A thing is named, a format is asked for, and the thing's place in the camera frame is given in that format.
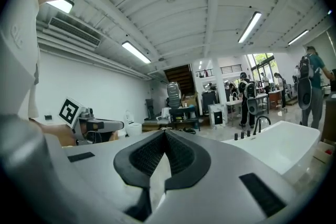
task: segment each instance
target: white bathtub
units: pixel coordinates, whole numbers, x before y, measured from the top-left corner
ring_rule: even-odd
[[[261,133],[257,129],[257,135],[222,142],[242,148],[294,184],[309,167],[320,136],[319,130],[280,121]]]

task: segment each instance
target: marble floor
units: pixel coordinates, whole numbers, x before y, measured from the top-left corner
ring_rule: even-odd
[[[325,107],[323,104],[323,114],[322,119],[320,121],[319,130],[322,131],[324,116],[325,116]],[[242,131],[242,128],[239,126],[240,115],[236,113],[234,120],[229,121],[225,127],[213,129],[210,126],[203,126],[201,130],[196,130],[196,135],[214,139],[217,141],[230,140],[234,138],[234,134]],[[265,112],[265,115],[268,116],[271,120],[271,124],[274,124],[278,121],[288,121],[292,123],[299,124],[301,119],[301,110],[297,104],[293,106],[287,106],[287,112],[285,111],[275,111],[270,110],[269,114]],[[312,115],[309,117],[309,125],[312,122]],[[261,128],[265,128],[268,126],[267,121],[262,121]],[[316,158],[313,158],[311,161],[310,167],[307,169],[307,172],[302,176],[302,178],[296,182],[293,187],[297,191],[298,194],[304,192],[307,189],[313,188],[316,186],[325,176],[325,172],[327,170],[327,166],[319,161]],[[152,202],[152,209],[158,206],[160,199],[164,193],[164,181],[171,177],[169,161],[166,155],[161,159],[157,169],[151,177],[150,185],[150,197]]]

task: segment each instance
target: black railing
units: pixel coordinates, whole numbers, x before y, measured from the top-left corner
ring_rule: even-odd
[[[242,65],[221,67],[220,71],[222,72],[222,74],[240,72],[242,71]],[[212,77],[215,75],[215,73],[214,73],[214,69],[212,68],[212,69],[206,69],[202,71],[196,71],[196,75],[199,76],[200,78],[205,78],[205,77]]]

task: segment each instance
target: gray pants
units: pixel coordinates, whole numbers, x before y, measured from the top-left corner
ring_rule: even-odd
[[[313,121],[311,123],[311,127],[318,129],[322,117],[322,109],[323,109],[322,89],[312,87],[310,106],[306,110],[302,110],[302,125],[308,126],[308,117],[311,110],[311,113],[313,114]]]

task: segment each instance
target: black faucet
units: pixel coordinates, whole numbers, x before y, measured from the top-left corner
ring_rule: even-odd
[[[260,120],[260,118],[266,118],[267,121],[268,121],[268,124],[271,125],[271,120],[270,120],[268,117],[266,117],[266,116],[264,116],[264,115],[260,115],[260,116],[257,118],[257,120],[256,120],[256,126],[254,127],[253,135],[256,135],[256,132],[257,132],[257,126],[258,126],[258,121],[259,121],[259,133],[261,132],[261,120]]]

